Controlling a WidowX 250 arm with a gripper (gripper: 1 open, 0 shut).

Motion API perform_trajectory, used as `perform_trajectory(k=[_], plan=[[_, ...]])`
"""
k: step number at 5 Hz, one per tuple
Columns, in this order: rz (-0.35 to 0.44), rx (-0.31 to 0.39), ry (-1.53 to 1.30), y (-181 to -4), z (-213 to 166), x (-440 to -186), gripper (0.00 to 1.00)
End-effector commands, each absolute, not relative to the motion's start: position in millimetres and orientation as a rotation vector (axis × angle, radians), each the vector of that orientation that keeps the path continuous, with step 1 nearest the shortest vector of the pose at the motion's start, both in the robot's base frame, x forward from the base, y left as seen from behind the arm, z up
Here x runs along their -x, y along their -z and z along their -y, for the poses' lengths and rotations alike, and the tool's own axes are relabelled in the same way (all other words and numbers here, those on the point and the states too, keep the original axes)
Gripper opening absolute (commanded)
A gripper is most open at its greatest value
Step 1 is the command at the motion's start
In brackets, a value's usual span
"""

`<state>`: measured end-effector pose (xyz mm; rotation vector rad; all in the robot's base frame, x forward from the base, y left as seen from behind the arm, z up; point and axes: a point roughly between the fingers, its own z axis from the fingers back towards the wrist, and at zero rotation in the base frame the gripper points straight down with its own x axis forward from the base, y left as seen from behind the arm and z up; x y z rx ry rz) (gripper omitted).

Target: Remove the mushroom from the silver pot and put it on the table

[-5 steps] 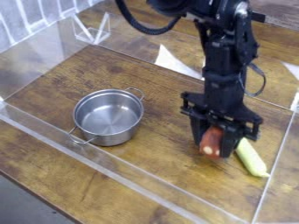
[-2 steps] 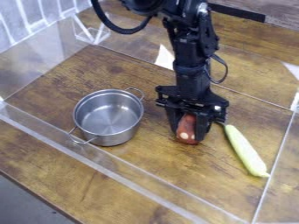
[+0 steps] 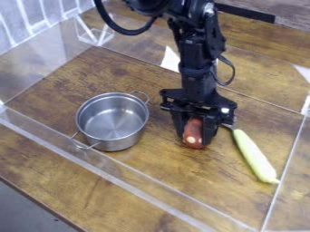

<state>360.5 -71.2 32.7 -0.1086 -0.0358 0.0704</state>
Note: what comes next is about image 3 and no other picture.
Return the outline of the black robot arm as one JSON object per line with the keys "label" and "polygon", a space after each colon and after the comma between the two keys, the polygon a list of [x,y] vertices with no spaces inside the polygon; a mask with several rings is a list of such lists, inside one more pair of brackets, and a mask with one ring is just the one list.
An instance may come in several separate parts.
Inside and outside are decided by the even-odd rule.
{"label": "black robot arm", "polygon": [[167,15],[167,24],[181,54],[179,89],[161,90],[162,109],[173,115],[179,137],[194,120],[202,122],[201,143],[209,145],[221,124],[234,123],[238,105],[223,97],[217,87],[227,85],[217,77],[217,63],[226,58],[226,38],[222,35],[214,0],[123,0],[146,16]]}

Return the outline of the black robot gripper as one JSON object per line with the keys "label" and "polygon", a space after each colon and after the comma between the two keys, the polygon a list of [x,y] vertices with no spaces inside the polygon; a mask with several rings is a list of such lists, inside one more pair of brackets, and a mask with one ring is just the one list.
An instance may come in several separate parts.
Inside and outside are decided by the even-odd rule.
{"label": "black robot gripper", "polygon": [[238,105],[223,97],[217,85],[226,85],[217,78],[215,66],[202,69],[181,67],[182,88],[162,89],[162,109],[173,115],[174,128],[183,137],[190,117],[202,118],[202,144],[210,145],[222,123],[234,123]]}

